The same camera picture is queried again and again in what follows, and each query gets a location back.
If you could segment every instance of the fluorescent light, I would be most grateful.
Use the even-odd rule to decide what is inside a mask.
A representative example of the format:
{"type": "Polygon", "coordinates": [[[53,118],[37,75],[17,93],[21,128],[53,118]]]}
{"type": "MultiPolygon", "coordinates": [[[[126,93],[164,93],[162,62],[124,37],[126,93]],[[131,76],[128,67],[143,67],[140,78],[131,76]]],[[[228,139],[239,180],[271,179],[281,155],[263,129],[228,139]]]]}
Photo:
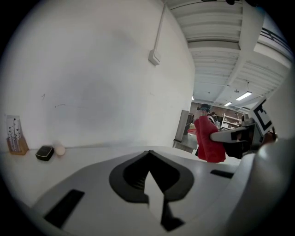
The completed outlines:
{"type": "Polygon", "coordinates": [[[236,100],[242,100],[242,99],[244,99],[244,98],[246,98],[246,97],[248,97],[248,96],[250,96],[252,93],[251,92],[246,92],[245,94],[243,94],[241,97],[238,97],[236,100]]]}

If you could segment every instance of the shelf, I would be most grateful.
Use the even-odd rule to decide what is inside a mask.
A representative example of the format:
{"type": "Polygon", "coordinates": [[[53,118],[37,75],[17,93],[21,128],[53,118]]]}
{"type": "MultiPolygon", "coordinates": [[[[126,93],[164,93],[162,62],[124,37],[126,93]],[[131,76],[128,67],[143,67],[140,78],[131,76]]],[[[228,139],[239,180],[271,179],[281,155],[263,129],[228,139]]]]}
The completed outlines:
{"type": "Polygon", "coordinates": [[[221,129],[227,129],[227,130],[233,130],[233,129],[236,129],[236,128],[228,128],[228,127],[224,127],[224,126],[221,126],[221,129]]]}
{"type": "Polygon", "coordinates": [[[234,124],[234,123],[228,122],[228,121],[226,121],[226,120],[224,120],[223,122],[224,122],[224,123],[231,124],[231,125],[239,126],[238,124],[234,124]]]}
{"type": "Polygon", "coordinates": [[[231,116],[226,116],[226,115],[224,115],[224,116],[227,117],[227,118],[231,118],[231,119],[233,119],[233,120],[240,121],[239,119],[237,119],[237,118],[233,118],[233,117],[231,117],[231,116]]]}

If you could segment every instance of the white table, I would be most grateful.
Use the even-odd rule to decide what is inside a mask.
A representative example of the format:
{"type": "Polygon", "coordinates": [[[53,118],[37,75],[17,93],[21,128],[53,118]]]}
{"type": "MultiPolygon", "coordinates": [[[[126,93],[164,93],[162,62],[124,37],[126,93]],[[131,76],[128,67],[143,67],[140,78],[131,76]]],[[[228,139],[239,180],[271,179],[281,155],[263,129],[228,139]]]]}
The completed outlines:
{"type": "MultiPolygon", "coordinates": [[[[0,166],[12,195],[31,207],[51,187],[81,168],[145,150],[161,151],[202,161],[190,153],[172,147],[89,147],[68,148],[64,156],[58,157],[54,154],[48,162],[36,158],[37,150],[29,150],[25,156],[5,153],[0,155],[0,166]]],[[[225,162],[220,164],[239,165],[239,163],[240,160],[227,157],[225,162]]]]}

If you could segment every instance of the wooden stand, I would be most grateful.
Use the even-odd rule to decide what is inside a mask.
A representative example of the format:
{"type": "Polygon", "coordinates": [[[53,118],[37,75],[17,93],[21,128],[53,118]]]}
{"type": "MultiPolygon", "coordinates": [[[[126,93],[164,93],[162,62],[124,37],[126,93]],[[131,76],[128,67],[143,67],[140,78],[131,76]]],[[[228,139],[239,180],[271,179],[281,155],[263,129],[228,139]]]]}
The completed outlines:
{"type": "Polygon", "coordinates": [[[26,140],[24,139],[24,137],[21,137],[19,140],[18,140],[18,143],[19,143],[19,147],[20,147],[20,152],[14,152],[10,146],[10,142],[9,142],[9,138],[7,138],[7,145],[8,145],[8,148],[9,148],[9,152],[10,154],[12,155],[22,155],[24,156],[27,151],[28,151],[28,145],[27,145],[27,142],[26,140]]]}

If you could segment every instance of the small black box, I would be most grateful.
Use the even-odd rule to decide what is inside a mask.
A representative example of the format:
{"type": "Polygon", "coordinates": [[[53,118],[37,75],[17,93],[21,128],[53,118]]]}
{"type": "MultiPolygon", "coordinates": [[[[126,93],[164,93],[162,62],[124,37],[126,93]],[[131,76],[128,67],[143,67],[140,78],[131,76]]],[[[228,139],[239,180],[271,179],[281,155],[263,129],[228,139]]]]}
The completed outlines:
{"type": "Polygon", "coordinates": [[[36,157],[39,160],[48,161],[54,153],[54,148],[50,146],[42,146],[36,153],[36,157]]]}

